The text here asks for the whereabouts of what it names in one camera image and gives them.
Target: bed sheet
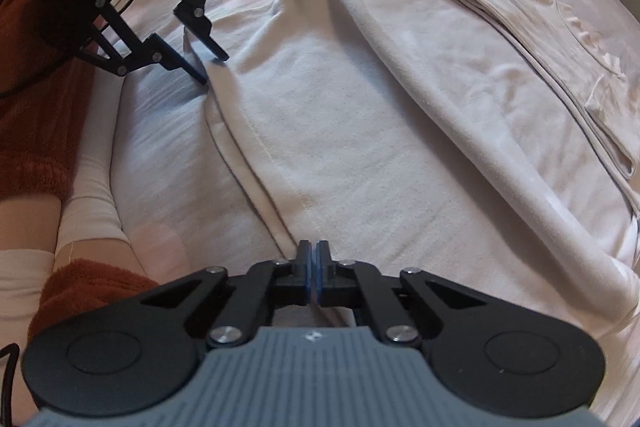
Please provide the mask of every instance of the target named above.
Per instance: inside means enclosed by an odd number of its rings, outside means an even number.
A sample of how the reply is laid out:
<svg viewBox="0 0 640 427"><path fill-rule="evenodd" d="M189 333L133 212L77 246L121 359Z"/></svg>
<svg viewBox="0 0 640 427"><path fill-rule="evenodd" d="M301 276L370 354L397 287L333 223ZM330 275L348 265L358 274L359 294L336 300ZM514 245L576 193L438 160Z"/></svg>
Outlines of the bed sheet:
<svg viewBox="0 0 640 427"><path fill-rule="evenodd" d="M268 1L207 0L207 12L210 16L222 15ZM623 71L638 78L640 24L619 1L561 1L570 4L581 20L597 28L595 33L606 48L620 57ZM139 35L156 31L181 50L184 33L171 15L174 5L175 0L136 0L126 18ZM185 256L191 270L222 264L231 273L242 273L257 261L283 253L212 140L204 117L206 96L205 89L178 71L152 66L127 77L114 140L112 191L134 249L148 248L151 242L157 256ZM471 171L465 175L471 192L482 183ZM597 188L591 189L595 201ZM481 196L493 197L485 192ZM598 213L603 222L629 220L628 209L620 206L599 208ZM614 239L603 231L601 240L606 243ZM477 244L481 238L469 241ZM505 248L492 241L484 244L485 248ZM506 287L514 283L517 275L505 280ZM535 303L526 304L536 307ZM306 320L309 318L287 319L290 323ZM638 330L634 322L600 341L607 352L608 370L593 409L611 426L630 425L638 415Z"/></svg>

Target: rust-colored fleece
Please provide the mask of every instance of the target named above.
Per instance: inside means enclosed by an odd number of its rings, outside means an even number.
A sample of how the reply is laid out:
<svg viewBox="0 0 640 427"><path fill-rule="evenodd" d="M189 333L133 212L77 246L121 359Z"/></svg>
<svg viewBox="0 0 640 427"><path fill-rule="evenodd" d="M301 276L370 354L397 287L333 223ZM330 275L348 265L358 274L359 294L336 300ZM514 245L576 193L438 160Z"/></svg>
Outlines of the rust-colored fleece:
<svg viewBox="0 0 640 427"><path fill-rule="evenodd" d="M55 271L45 283L40 307L31 319L28 342L64 319L97 310L156 286L155 281L122 268L87 259L71 261Z"/></svg>
<svg viewBox="0 0 640 427"><path fill-rule="evenodd" d="M41 0L0 0L0 93L52 70L0 98L0 200L36 192L65 200L91 95L94 67L73 58L54 69L62 54L40 38L41 13Z"/></svg>

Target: person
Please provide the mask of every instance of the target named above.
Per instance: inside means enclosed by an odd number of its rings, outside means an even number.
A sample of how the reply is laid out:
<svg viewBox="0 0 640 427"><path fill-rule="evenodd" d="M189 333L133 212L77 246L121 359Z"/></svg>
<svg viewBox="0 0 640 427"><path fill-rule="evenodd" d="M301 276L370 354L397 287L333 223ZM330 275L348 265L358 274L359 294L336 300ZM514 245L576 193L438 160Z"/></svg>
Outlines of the person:
<svg viewBox="0 0 640 427"><path fill-rule="evenodd" d="M21 349L66 317L158 284L111 197L122 79L47 46L41 10L41 0L0 0L0 347ZM18 371L14 425L35 410Z"/></svg>

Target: silver bolt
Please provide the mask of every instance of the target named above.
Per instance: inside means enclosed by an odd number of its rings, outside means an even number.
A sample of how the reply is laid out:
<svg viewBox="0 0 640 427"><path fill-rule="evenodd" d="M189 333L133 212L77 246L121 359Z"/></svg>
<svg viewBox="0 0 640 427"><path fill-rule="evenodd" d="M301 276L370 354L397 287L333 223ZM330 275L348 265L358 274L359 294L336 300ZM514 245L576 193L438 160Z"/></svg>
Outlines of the silver bolt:
<svg viewBox="0 0 640 427"><path fill-rule="evenodd" d="M407 343L418 338L418 331L414 327L406 324L391 326L385 333L390 341L397 343Z"/></svg>
<svg viewBox="0 0 640 427"><path fill-rule="evenodd" d="M211 340L218 344L231 344L242 337L242 331L233 326L220 326L209 331Z"/></svg>

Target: white logo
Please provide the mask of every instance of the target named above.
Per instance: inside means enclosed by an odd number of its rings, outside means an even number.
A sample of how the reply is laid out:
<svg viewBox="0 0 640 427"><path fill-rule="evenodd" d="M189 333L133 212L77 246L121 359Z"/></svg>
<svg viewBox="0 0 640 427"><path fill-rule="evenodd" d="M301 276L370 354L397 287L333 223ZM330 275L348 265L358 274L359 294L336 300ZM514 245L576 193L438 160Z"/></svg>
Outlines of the white logo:
<svg viewBox="0 0 640 427"><path fill-rule="evenodd" d="M305 333L304 338L306 340L308 340L309 342L317 342L320 341L322 338L324 337L324 335L322 333L320 333L320 331L309 331L308 333Z"/></svg>

